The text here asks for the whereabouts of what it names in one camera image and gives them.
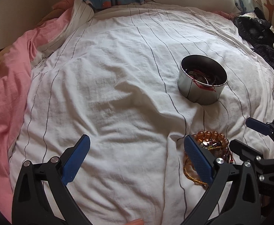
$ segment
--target screw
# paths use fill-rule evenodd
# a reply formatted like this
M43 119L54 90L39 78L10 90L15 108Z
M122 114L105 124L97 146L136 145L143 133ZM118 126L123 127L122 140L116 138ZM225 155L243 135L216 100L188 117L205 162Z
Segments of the screw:
M223 160L222 158L217 158L217 159L216 159L216 162L217 162L218 164L222 164L222 163L224 163L224 160Z
M51 158L51 163L56 163L58 162L58 160L59 160L59 157L53 157Z
M244 165L245 165L246 167L251 167L250 162L245 162Z
M24 166L29 166L30 163L31 163L30 161L25 161L23 165L24 165Z

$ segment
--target blue gripper pad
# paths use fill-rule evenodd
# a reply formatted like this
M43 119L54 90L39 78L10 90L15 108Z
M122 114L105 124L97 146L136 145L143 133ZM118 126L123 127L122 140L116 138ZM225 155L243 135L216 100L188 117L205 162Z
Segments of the blue gripper pad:
M89 150L90 138L88 135L85 135L64 164L61 180L65 186L74 180Z
M265 136L271 134L270 126L265 123L260 122L259 120L256 120L253 118L248 118L248 119L246 119L245 124L250 129L252 129L256 132L259 132Z
M191 135L186 136L184 140L185 152L191 159L200 180L211 186L213 183L213 169L199 148Z

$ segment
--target beaded bracelet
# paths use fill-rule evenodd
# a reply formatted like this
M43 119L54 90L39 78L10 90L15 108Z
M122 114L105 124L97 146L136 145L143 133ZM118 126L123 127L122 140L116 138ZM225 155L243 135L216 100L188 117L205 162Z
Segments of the beaded bracelet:
M215 158L222 158L227 163L233 163L233 156L229 149L229 140L225 138L224 134L219 134L217 131L199 131L197 134L192 135L198 145L202 148L208 149ZM195 179L190 176L186 170L186 165L191 165L194 171L194 165L192 164L191 160L189 159L188 155L185 153L186 160L183 166L183 172L185 176L192 180L194 183L198 183L201 185L208 185L201 180Z

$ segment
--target white cloth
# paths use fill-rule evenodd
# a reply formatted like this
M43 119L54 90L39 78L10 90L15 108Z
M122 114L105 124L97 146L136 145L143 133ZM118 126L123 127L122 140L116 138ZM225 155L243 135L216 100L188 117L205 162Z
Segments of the white cloth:
M228 85L216 103L200 106L180 94L178 68L189 54L225 68ZM68 188L94 225L180 224L205 192L183 174L186 134L216 130L274 157L270 138L245 127L250 116L274 119L274 71L213 13L157 3L106 9L37 65L32 79L12 186L24 160L47 162L88 134L90 152Z

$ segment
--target pink blanket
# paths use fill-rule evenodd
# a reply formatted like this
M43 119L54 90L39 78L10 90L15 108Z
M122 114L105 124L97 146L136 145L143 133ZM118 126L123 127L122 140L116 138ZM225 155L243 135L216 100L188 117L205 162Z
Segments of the pink blanket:
M8 150L15 143L23 124L31 85L31 62L37 57L38 47L60 36L71 18L72 8L69 8L58 19L27 31L12 45L0 64L0 211L9 221L13 193L9 179Z

